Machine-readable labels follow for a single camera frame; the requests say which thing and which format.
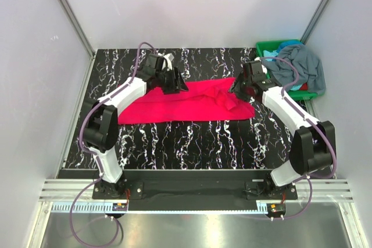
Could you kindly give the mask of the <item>red t shirt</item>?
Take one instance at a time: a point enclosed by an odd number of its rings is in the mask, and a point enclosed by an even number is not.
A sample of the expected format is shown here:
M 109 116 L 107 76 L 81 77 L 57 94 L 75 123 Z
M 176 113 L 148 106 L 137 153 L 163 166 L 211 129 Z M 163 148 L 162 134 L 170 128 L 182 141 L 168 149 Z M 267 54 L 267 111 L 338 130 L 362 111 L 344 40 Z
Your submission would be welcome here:
M 191 81 L 189 91 L 165 95 L 156 88 L 137 99 L 118 117 L 120 125 L 171 121 L 247 120 L 253 106 L 229 93 L 233 78 Z

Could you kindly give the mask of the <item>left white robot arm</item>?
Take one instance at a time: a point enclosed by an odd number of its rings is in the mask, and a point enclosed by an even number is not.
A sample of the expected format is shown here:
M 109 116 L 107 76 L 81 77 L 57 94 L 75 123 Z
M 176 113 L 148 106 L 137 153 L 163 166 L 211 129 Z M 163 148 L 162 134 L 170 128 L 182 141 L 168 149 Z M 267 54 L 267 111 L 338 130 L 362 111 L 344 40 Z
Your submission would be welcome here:
M 119 115 L 155 88 L 160 88 L 164 94 L 188 91 L 178 68 L 173 66 L 173 60 L 171 53 L 150 53 L 143 63 L 135 64 L 133 75 L 123 85 L 97 100 L 89 99 L 83 103 L 84 119 L 78 140 L 81 150 L 90 153 L 97 163 L 97 192 L 112 199 L 128 195 L 115 150 L 119 137 Z

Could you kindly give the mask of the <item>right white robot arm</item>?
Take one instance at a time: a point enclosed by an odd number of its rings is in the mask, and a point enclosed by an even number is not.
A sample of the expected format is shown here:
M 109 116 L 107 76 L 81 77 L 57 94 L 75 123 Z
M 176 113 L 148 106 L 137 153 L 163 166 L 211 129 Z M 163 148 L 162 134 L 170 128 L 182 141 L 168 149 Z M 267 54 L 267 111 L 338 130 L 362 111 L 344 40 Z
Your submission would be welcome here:
M 292 143 L 289 159 L 271 170 L 262 181 L 248 182 L 249 199 L 279 199 L 292 190 L 294 183 L 330 167 L 337 168 L 335 127 L 321 122 L 303 110 L 274 78 L 267 78 L 260 59 L 244 63 L 229 92 L 240 100 L 253 97 L 270 109 L 289 129 Z

